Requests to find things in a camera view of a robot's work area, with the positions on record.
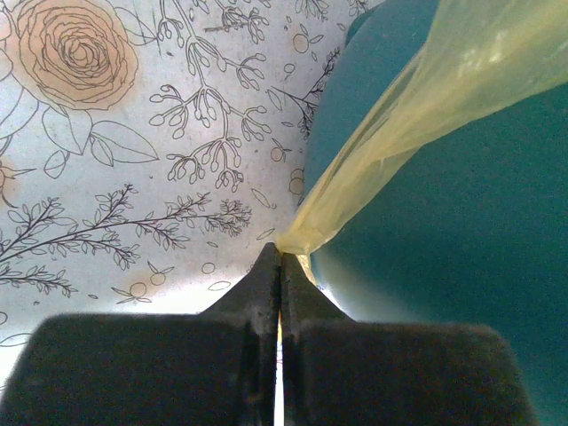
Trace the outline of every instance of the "orange flower illustration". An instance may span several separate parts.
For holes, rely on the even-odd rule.
[[[105,110],[132,87],[138,59],[107,0],[27,0],[12,16],[13,74],[42,102]]]

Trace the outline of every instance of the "leaf drawing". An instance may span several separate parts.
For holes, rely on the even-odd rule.
[[[123,7],[115,7],[114,10],[124,25],[130,44],[144,46],[157,40],[154,32],[140,20],[138,15]]]
[[[26,344],[31,336],[31,333],[18,333],[17,335],[8,336],[4,340],[0,340],[0,348],[21,346],[22,344]]]
[[[252,192],[252,194],[255,196],[256,200],[258,202],[260,202],[263,206],[265,206],[267,209],[270,208],[270,202],[266,199],[266,197],[264,196],[263,193],[261,193],[260,191],[258,191],[255,188],[251,188],[250,191]]]
[[[322,38],[323,38],[323,34],[316,35],[315,37],[313,37],[313,38],[310,40],[310,44],[319,43]]]
[[[42,117],[45,133],[59,148],[69,153],[83,155],[91,133],[91,116],[86,111],[67,110],[66,108],[64,111],[67,116],[53,108],[45,110]]]
[[[91,154],[101,164],[110,167],[114,166],[113,152],[104,140],[98,138],[91,139]]]
[[[261,241],[261,240],[264,240],[265,238],[270,237],[270,236],[272,235],[272,233],[273,233],[275,230],[276,230],[276,228],[267,229],[266,231],[264,231],[263,233],[261,233],[260,235],[258,235],[258,236],[256,237],[256,240],[257,240],[257,241]]]
[[[0,81],[0,93],[0,139],[3,139],[28,124],[36,113],[39,102],[12,75]]]
[[[53,153],[43,166],[43,171],[45,172],[45,174],[52,179],[57,179],[59,176],[61,176],[61,173],[63,173],[63,170],[67,165],[67,159],[69,158],[68,156],[69,154],[66,154],[62,150]]]
[[[218,281],[214,284],[211,284],[207,288],[207,290],[209,290],[209,291],[222,291],[222,290],[229,288],[230,286],[231,286],[231,283],[229,281]]]
[[[91,138],[105,142],[116,162],[153,162],[158,154],[150,142],[118,122],[97,122]]]
[[[4,19],[8,20],[8,17],[2,12],[0,12],[0,31],[2,31],[2,28],[7,28],[8,31],[10,31],[10,22],[3,23],[2,22],[3,16]],[[2,36],[3,34],[0,33],[0,41],[4,40]],[[12,69],[13,69],[12,61],[10,60],[10,58],[8,58],[8,55],[6,55],[4,51],[0,50],[0,82],[2,82],[4,78],[10,75]]]
[[[276,109],[281,111],[282,110],[282,102],[280,101],[280,98],[278,97],[278,95],[276,93],[274,93],[274,91],[272,91],[271,89],[268,89],[266,91],[266,93],[268,93],[268,98],[270,98],[270,101],[276,107]]]

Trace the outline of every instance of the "plastic bag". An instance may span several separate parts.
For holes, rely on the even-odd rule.
[[[424,46],[379,98],[280,235],[309,255],[420,149],[568,81],[568,0],[441,0]]]

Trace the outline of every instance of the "clamp jaw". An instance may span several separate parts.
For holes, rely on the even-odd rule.
[[[358,323],[273,244],[199,315],[46,320],[0,424],[273,425],[279,317],[287,426],[538,424],[489,327]]]

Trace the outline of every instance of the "plant sprig drawing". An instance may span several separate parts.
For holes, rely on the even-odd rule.
[[[261,26],[268,26],[268,19],[261,16],[258,8],[253,7],[248,14],[243,12],[240,7],[235,7],[236,2],[229,1],[230,6],[226,6],[221,3],[220,0],[215,0],[215,4],[221,9],[221,26],[214,28],[205,28],[205,32],[221,31],[229,32],[232,28],[246,28],[252,43],[258,44],[264,41],[264,32]],[[204,12],[208,12],[207,4],[205,2],[200,3],[205,7],[201,9]],[[270,3],[263,3],[264,7],[270,7]]]
[[[205,2],[198,2],[200,7]],[[245,22],[248,25],[253,42],[262,40],[264,33],[258,24],[268,25],[264,18],[257,18],[258,10],[253,8],[244,20],[244,15],[239,8],[225,6],[216,0],[216,4],[223,10],[223,29],[239,26]],[[172,137],[181,139],[187,130],[190,117],[205,128],[210,128],[218,119],[222,122],[222,130],[217,138],[194,148],[189,154],[169,154],[167,158],[174,162],[168,175],[168,180],[179,180],[187,177],[192,185],[206,176],[206,167],[212,173],[217,174],[216,188],[230,186],[236,192],[239,183],[244,177],[238,168],[241,165],[239,150],[242,146],[240,136],[232,133],[231,117],[240,122],[241,134],[247,140],[252,138],[264,140],[264,134],[272,132],[271,128],[259,118],[266,114],[264,106],[251,106],[240,110],[231,105],[216,88],[210,86],[203,71],[211,68],[212,62],[217,65],[221,72],[232,69],[237,81],[245,89],[260,90],[258,80],[264,80],[263,72],[257,68],[258,63],[266,61],[265,55],[256,53],[238,61],[225,56],[219,49],[199,36],[193,28],[189,14],[181,6],[178,0],[160,1],[161,18],[158,22],[158,40],[166,43],[166,40],[176,41],[179,49],[185,55],[187,72],[191,76],[197,76],[200,87],[193,94],[184,96],[179,89],[172,84],[163,84],[160,92],[150,97],[155,104],[163,104],[162,112],[155,114],[150,119],[153,126],[162,126],[167,123],[172,128]]]
[[[329,4],[325,0],[296,0],[296,13],[303,13],[306,18],[312,16],[326,21],[328,7]]]
[[[358,17],[368,11],[367,0],[347,0],[349,2],[349,16]]]
[[[313,116],[318,107],[318,103],[320,102],[321,95],[326,88],[327,80],[329,79],[331,73],[335,68],[335,63],[337,62],[338,57],[339,48],[334,49],[328,54],[327,61],[323,65],[322,75],[302,97],[293,95],[289,92],[278,89],[277,87],[272,87],[272,90],[267,91],[270,101],[280,111],[282,109],[282,101],[276,92],[278,92],[285,98],[291,99],[294,104],[300,108],[300,110],[302,111],[302,118],[298,122],[297,127],[304,135],[304,139],[307,139],[310,136],[310,131],[312,130],[313,124]],[[286,127],[294,126],[294,124],[292,124],[291,122],[283,122],[282,124]]]
[[[180,232],[181,225],[194,228],[202,222],[207,232],[219,231],[233,237],[249,225],[251,217],[250,208],[240,201],[221,201],[218,211],[207,212],[209,194],[198,193],[195,198],[179,196],[166,202],[166,211],[161,214],[151,211],[144,217],[127,218],[124,213],[133,209],[130,197],[137,193],[133,185],[127,184],[112,193],[99,194],[93,217],[80,221],[66,216],[58,198],[9,210],[7,216],[15,229],[8,238],[0,231],[0,286],[33,285],[46,295],[59,289],[63,296],[70,297],[77,290],[68,284],[64,269],[51,273],[44,265],[36,265],[20,271],[12,267],[12,262],[25,256],[65,258],[71,254],[107,253],[124,271],[139,259],[139,245],[126,246],[121,241],[119,232],[124,228],[130,228],[139,239],[151,235],[164,250],[184,249],[190,239]]]

